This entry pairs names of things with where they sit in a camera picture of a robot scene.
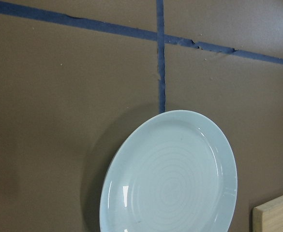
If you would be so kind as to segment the light blue plate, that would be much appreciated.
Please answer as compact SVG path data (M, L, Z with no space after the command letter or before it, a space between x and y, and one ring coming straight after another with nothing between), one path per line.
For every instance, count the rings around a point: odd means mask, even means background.
M159 114L114 155L104 178L103 232L226 232L237 201L231 146L206 116Z

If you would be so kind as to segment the bamboo cutting board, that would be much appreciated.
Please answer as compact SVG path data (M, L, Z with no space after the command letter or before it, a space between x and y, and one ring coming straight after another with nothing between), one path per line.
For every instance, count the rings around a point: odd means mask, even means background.
M253 209L254 232L283 232L283 196Z

